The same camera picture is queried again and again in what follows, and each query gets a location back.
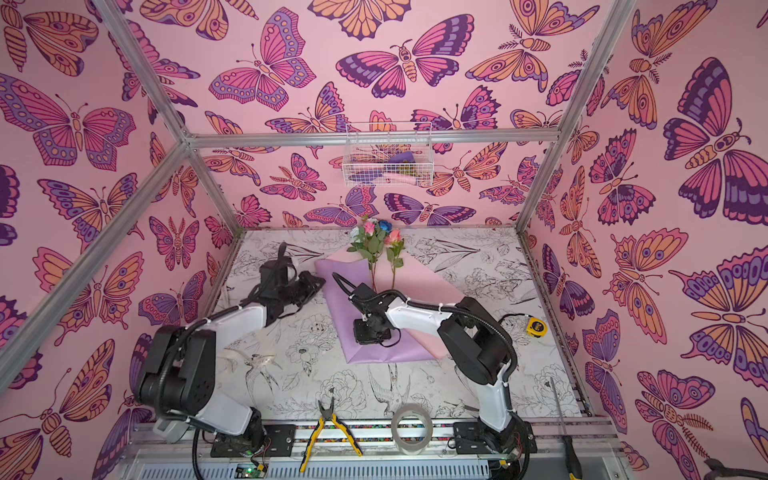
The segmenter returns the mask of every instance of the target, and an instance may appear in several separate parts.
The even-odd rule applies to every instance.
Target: white wire basket
[[[347,125],[341,164],[345,185],[431,187],[435,172],[432,124],[395,121],[388,125],[391,130],[386,132],[376,130],[381,124]],[[351,131],[350,126],[359,131]]]

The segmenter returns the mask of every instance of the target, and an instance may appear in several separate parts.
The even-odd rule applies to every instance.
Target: floral table surface
[[[495,318],[528,313],[546,319],[511,228],[403,230],[406,251],[473,296]],[[340,230],[256,230],[247,232],[216,310],[244,298],[259,281],[259,265],[276,256],[281,242],[298,270],[349,246]],[[523,417],[557,416],[554,379],[563,415],[580,416],[554,337],[534,339],[527,320],[503,322],[515,343],[518,368],[510,378],[512,402]],[[279,320],[229,345],[217,358],[217,388],[258,408],[265,419],[316,419],[317,399],[331,392],[342,419],[391,417],[403,403],[419,403],[433,418],[476,416],[473,385],[450,358],[429,362],[349,365],[344,359],[322,294],[295,316]]]

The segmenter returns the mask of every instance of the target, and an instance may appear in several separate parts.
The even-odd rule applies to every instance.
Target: yellow pliers
[[[331,397],[331,408],[324,409],[323,408],[323,402],[318,400],[317,406],[320,410],[320,420],[317,421],[317,425],[315,426],[315,429],[312,432],[312,436],[310,437],[310,442],[306,444],[306,450],[304,451],[304,458],[301,460],[301,469],[299,470],[301,473],[304,473],[306,470],[306,464],[310,461],[310,455],[312,454],[312,447],[315,445],[315,441],[320,437],[320,433],[323,431],[323,428],[325,428],[326,422],[333,422],[333,424],[336,426],[338,430],[341,430],[344,432],[344,435],[346,435],[346,440],[349,442],[349,444],[352,446],[353,449],[355,449],[355,452],[357,453],[357,456],[362,457],[362,451],[360,450],[360,445],[357,445],[357,440],[355,440],[355,437],[352,436],[352,433],[349,431],[346,425],[341,420],[338,420],[336,417],[336,413],[333,413],[333,403],[335,399]]]

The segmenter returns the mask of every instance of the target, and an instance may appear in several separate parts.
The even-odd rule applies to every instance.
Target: purple wrapping paper
[[[400,343],[389,348],[380,345],[359,345],[355,342],[353,322],[360,318],[360,312],[349,302],[346,294],[336,284],[333,273],[339,273],[356,285],[365,283],[370,286],[371,274],[368,270],[368,260],[363,259],[351,263],[317,260],[315,269],[322,278],[326,279],[323,295],[325,295],[328,310],[331,312],[333,325],[336,327],[336,334],[339,336],[347,363],[422,362],[435,359],[421,343],[417,342],[405,330],[400,331],[402,334]],[[391,342],[396,340],[397,333],[393,333]]]

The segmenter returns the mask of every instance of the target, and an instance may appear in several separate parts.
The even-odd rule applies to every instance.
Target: tape measure
[[[528,321],[528,328],[525,329],[526,332],[528,332],[528,335],[540,339],[544,335],[547,334],[547,324],[539,320],[538,318],[532,316],[531,319]]]

